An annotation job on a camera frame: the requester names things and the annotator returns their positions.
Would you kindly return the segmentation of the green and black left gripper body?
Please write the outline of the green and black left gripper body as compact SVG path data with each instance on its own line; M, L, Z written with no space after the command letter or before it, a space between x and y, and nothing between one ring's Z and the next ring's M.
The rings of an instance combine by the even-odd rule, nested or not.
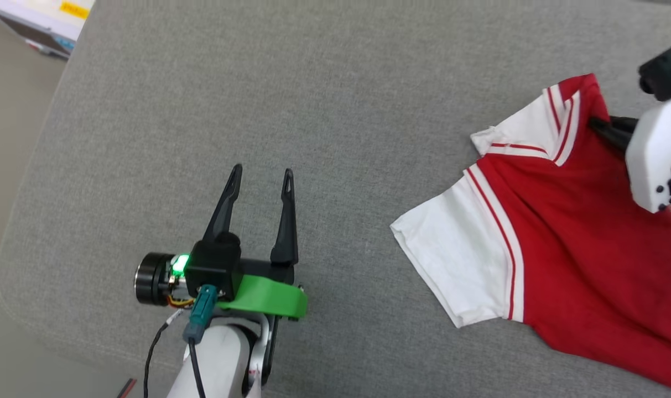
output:
M300 319L305 316L308 298L300 287L263 275L278 270L268 262L244 259L244 277L233 301L221 300L215 287L191 297L184 277L189 254L149 253L135 273L135 293L142 304L172 306L191 310L192 320L206 320L213 310Z

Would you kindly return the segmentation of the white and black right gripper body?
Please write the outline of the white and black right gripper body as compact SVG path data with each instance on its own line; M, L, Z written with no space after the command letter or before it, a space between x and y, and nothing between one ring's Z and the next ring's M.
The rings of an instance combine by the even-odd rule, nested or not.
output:
M651 213L671 205L671 100L639 118L626 166L636 204Z

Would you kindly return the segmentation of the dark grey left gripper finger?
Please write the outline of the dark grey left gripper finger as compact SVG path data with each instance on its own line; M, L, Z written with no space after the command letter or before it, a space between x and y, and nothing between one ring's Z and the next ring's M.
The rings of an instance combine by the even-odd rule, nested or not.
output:
M236 164L227 179L226 186L211 216L203 240L216 243L238 244L239 238L230 232L232 208L240 193L242 164Z
M295 265L298 263L298 233L292 169L285 170L280 199L282 200L282 211L280 212L279 231L270 259L272 264Z

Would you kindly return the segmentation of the red and white shirt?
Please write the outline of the red and white shirt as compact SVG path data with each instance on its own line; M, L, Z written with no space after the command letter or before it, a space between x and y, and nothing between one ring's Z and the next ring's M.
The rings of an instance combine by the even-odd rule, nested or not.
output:
M593 74L472 134L479 159L391 224L457 328L525 323L551 348L671 387L671 211L636 204Z

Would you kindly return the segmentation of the white equipment box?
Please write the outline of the white equipment box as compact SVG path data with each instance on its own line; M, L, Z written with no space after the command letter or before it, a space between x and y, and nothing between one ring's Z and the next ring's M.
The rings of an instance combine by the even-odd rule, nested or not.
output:
M0 0L0 22L44 55L67 60L95 0Z

